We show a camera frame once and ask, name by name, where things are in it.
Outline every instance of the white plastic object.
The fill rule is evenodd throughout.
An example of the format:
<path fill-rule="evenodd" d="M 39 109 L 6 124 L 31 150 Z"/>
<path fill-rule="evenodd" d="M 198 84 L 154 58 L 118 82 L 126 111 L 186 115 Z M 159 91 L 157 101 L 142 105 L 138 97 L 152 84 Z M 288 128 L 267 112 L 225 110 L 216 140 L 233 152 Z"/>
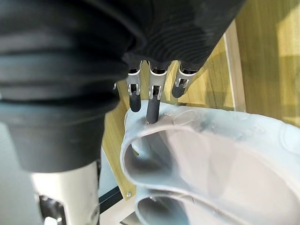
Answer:
<path fill-rule="evenodd" d="M 121 166 L 145 225 L 299 225 L 300 129 L 245 112 L 161 103 L 128 111 Z"/>
<path fill-rule="evenodd" d="M 65 172 L 32 173 L 31 179 L 37 194 L 63 205 L 67 225 L 97 224 L 100 212 L 96 162 Z M 44 224 L 53 222 L 46 218 Z"/>

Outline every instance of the wooden panel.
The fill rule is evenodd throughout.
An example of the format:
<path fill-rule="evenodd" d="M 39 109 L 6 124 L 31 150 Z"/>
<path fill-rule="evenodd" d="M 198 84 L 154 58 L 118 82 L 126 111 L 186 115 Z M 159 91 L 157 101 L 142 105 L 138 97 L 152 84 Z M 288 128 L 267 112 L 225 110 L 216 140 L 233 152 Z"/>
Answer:
<path fill-rule="evenodd" d="M 228 74 L 228 65 L 224 39 L 222 38 L 213 53 L 195 76 L 187 93 L 176 99 L 171 90 L 178 63 L 171 64 L 167 75 L 162 102 L 199 107 L 221 108 L 233 110 L 233 98 Z M 146 62 L 141 70 L 141 98 L 148 99 L 149 67 Z M 116 176 L 120 190 L 128 199 L 127 193 L 135 194 L 135 187 L 124 177 L 120 168 L 120 147 L 124 135 L 124 116 L 129 109 L 128 90 L 125 81 L 118 83 L 120 104 L 117 109 L 106 116 L 103 149 Z"/>
<path fill-rule="evenodd" d="M 249 113 L 300 127 L 300 0 L 248 0 L 236 18 Z"/>

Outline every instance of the black rubber fingertip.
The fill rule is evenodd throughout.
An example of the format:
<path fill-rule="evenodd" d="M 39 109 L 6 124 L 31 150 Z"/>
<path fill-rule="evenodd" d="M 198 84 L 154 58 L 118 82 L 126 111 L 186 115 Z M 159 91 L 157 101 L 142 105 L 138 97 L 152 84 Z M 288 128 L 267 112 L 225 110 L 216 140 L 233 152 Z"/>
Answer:
<path fill-rule="evenodd" d="M 141 109 L 141 95 L 132 94 L 132 96 L 129 96 L 129 105 L 130 109 L 133 112 L 138 112 Z"/>
<path fill-rule="evenodd" d="M 153 99 L 149 99 L 146 119 L 150 124 L 156 123 L 159 115 L 159 104 L 158 96 L 154 95 Z"/>
<path fill-rule="evenodd" d="M 176 85 L 173 85 L 172 88 L 172 95 L 174 98 L 180 98 L 184 95 L 185 88 L 183 88 L 183 85 L 179 85 L 179 87 L 176 87 Z"/>

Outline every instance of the robotic hand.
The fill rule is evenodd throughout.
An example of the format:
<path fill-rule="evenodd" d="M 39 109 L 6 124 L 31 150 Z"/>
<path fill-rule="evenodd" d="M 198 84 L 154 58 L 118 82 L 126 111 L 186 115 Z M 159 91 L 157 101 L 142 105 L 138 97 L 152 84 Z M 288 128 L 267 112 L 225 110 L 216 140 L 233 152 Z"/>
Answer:
<path fill-rule="evenodd" d="M 45 220 L 99 223 L 98 176 L 105 113 L 126 79 L 140 103 L 149 62 L 147 120 L 158 119 L 172 60 L 178 98 L 207 60 L 244 0 L 3 0 L 0 120 L 21 167 L 31 173 Z"/>

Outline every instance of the robotic finger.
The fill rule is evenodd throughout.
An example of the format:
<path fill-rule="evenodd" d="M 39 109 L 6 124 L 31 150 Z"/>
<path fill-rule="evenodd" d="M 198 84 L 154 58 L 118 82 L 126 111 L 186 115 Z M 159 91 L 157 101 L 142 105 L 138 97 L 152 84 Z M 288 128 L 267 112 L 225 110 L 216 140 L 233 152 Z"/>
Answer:
<path fill-rule="evenodd" d="M 141 82 L 140 71 L 142 61 L 138 66 L 131 67 L 126 79 L 128 93 L 129 93 L 129 105 L 133 112 L 138 112 L 141 109 Z"/>
<path fill-rule="evenodd" d="M 172 88 L 172 95 L 180 98 L 188 89 L 195 74 L 200 70 L 200 65 L 190 66 L 185 62 L 179 61 L 175 82 Z"/>
<path fill-rule="evenodd" d="M 164 90 L 165 80 L 168 73 L 168 68 L 171 62 L 157 63 L 149 62 L 150 77 L 149 77 L 149 101 L 147 108 L 147 121 L 149 123 L 155 123 L 158 120 L 159 104 L 161 95 Z"/>

